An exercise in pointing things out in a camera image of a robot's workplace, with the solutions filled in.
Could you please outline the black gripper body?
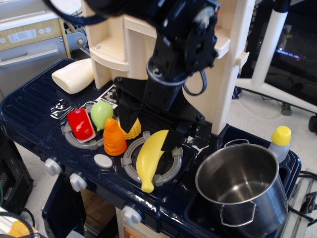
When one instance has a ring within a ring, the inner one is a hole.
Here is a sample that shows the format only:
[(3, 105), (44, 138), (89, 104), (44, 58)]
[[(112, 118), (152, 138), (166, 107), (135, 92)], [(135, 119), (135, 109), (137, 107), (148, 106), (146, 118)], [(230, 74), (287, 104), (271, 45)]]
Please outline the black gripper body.
[(117, 77), (116, 98), (132, 96), (141, 103), (139, 113), (145, 114), (173, 130), (196, 131), (205, 117), (185, 98), (181, 86), (167, 86), (147, 80)]

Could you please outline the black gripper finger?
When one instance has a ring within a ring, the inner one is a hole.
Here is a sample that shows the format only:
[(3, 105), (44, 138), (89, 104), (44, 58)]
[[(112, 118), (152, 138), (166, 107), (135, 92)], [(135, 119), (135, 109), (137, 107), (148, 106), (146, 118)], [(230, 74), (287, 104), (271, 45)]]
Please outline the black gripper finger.
[(122, 96), (119, 99), (118, 115), (120, 126), (125, 132), (129, 132), (134, 125), (141, 110), (140, 101), (132, 96)]
[(173, 150), (177, 145), (184, 142), (185, 135), (186, 135), (186, 132), (184, 131), (169, 130), (161, 150), (162, 151)]

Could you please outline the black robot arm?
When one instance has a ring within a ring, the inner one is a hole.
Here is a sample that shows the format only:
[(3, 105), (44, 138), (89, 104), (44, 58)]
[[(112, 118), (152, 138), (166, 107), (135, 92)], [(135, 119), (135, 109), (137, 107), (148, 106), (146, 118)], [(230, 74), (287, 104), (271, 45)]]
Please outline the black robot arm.
[(76, 18), (46, 5), (62, 19), (82, 25), (101, 23), (127, 14), (144, 20), (157, 32), (147, 80), (117, 77), (116, 98), (121, 127), (129, 132), (139, 113), (166, 121), (169, 131), (162, 150), (170, 151), (188, 135), (194, 136), (204, 116), (184, 97), (187, 78), (195, 72), (206, 78), (217, 52), (215, 25), (219, 3), (214, 0), (90, 0), (94, 15)]

